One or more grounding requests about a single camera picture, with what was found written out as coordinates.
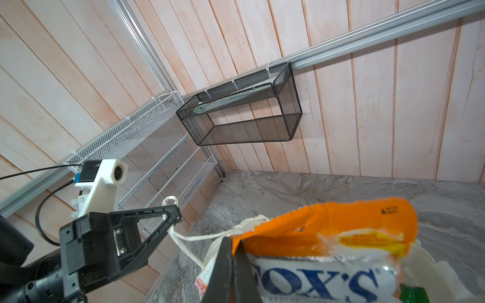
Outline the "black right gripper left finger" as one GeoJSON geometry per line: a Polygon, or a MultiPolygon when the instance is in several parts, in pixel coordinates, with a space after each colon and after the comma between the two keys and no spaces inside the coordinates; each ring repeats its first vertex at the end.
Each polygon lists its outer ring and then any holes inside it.
{"type": "Polygon", "coordinates": [[[202,303],[232,302],[233,272],[232,239],[224,237],[202,303]]]}

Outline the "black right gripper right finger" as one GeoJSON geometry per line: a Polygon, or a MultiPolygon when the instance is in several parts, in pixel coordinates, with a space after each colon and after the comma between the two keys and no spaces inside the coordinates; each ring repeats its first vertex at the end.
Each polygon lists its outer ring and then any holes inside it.
{"type": "Polygon", "coordinates": [[[234,302],[262,303],[244,251],[237,251],[234,257],[234,302]]]}

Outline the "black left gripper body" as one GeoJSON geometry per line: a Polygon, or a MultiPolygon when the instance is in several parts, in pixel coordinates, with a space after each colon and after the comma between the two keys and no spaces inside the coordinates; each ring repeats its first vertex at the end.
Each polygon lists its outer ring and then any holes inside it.
{"type": "Polygon", "coordinates": [[[60,230],[65,294],[88,294],[125,276],[114,230],[122,212],[91,212],[60,230]]]}

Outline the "orange candy bag back side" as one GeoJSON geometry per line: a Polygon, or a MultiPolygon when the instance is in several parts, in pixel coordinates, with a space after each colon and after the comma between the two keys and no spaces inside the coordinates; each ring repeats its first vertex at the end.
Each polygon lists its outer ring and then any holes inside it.
{"type": "Polygon", "coordinates": [[[418,235],[404,198],[318,203],[232,239],[263,302],[385,302],[418,235]]]}

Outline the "small green candy bag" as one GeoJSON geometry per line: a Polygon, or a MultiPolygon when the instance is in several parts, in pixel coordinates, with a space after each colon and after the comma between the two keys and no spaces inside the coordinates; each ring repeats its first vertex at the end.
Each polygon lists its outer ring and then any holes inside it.
{"type": "Polygon", "coordinates": [[[424,288],[406,284],[400,284],[399,300],[403,303],[430,303],[424,288]]]}

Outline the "white printed paper bag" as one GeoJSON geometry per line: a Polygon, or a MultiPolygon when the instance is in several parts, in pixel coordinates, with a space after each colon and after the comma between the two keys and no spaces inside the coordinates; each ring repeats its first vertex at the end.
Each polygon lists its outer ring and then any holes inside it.
{"type": "Polygon", "coordinates": [[[319,203],[269,219],[247,218],[212,234],[199,267],[203,302],[466,302],[474,295],[418,241],[418,216],[403,198],[319,203]]]}

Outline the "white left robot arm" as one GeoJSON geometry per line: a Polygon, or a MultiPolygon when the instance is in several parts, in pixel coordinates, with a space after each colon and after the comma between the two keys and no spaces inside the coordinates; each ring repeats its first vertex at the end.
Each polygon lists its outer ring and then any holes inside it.
{"type": "Polygon", "coordinates": [[[59,248],[25,265],[34,245],[1,219],[1,302],[82,302],[148,264],[181,221],[175,205],[90,212],[59,231],[59,248]]]}

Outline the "black mesh wall basket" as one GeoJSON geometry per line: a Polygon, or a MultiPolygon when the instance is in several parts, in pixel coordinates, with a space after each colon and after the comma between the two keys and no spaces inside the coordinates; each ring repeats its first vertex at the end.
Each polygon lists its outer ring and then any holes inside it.
{"type": "Polygon", "coordinates": [[[291,141],[303,115],[290,63],[207,88],[177,111],[198,146],[291,141]]]}

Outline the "aluminium frame rails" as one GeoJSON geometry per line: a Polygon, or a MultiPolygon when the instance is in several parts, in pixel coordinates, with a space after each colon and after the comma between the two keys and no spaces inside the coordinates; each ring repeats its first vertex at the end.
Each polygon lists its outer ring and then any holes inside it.
{"type": "MultiPolygon", "coordinates": [[[[100,21],[95,31],[106,33],[102,41],[112,40],[106,52],[87,42],[87,61],[97,68],[95,73],[80,68],[79,62],[34,13],[19,17],[20,23],[34,36],[33,39],[22,37],[21,41],[102,126],[109,126],[111,120],[103,119],[101,110],[112,111],[117,96],[133,100],[127,86],[144,85],[144,73],[152,77],[153,83],[143,94],[145,98],[152,98],[157,91],[177,88],[190,94],[206,91],[231,81],[237,74],[252,73],[256,69],[241,6],[236,1],[226,1],[221,14],[216,14],[210,1],[190,2],[188,11],[196,22],[196,36],[207,41],[206,56],[200,54],[199,47],[188,43],[192,63],[183,62],[185,53],[176,49],[154,7],[144,13],[136,1],[88,1],[87,6],[90,15],[100,21]]],[[[292,63],[294,69],[303,69],[483,11],[483,1],[429,1],[319,44],[310,44],[282,60],[292,63]]]]}

